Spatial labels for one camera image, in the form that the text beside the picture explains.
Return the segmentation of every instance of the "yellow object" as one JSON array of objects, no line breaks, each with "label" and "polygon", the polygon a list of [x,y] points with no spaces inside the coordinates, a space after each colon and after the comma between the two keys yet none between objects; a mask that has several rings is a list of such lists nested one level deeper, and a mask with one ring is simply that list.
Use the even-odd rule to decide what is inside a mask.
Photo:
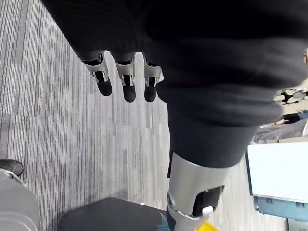
[{"label": "yellow object", "polygon": [[213,225],[210,223],[204,224],[198,231],[218,231]]}]

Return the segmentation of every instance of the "striped carpet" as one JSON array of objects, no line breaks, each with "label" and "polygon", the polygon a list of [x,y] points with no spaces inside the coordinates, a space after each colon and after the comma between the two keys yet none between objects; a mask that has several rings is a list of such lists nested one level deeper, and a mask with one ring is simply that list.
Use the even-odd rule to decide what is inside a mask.
[{"label": "striped carpet", "polygon": [[[108,196],[165,208],[167,108],[143,99],[141,54],[134,103],[124,101],[116,65],[105,57],[108,98],[38,0],[0,1],[0,157],[25,164],[44,231],[65,211]],[[284,230],[282,218],[254,211],[244,161],[211,221],[222,231]]]}]

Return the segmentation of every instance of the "white table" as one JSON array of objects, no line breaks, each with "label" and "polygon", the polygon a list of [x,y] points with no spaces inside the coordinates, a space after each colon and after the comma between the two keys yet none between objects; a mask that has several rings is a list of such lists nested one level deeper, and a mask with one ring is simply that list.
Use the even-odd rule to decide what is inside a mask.
[{"label": "white table", "polygon": [[308,203],[308,142],[248,146],[254,196]]}]

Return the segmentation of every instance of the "gray pants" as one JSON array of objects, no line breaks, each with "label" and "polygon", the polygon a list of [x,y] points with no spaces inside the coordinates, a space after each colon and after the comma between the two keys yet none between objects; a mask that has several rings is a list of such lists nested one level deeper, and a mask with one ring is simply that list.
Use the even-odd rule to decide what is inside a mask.
[{"label": "gray pants", "polygon": [[40,231],[34,194],[19,178],[0,168],[0,231]]}]

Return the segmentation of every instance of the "black sweater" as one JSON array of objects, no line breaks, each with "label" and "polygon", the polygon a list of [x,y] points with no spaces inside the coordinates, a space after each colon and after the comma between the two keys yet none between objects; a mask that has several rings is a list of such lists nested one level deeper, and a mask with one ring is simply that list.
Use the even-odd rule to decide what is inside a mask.
[{"label": "black sweater", "polygon": [[307,0],[42,0],[81,59],[145,52],[163,69],[171,150],[206,167],[238,163],[280,88],[306,77]]}]

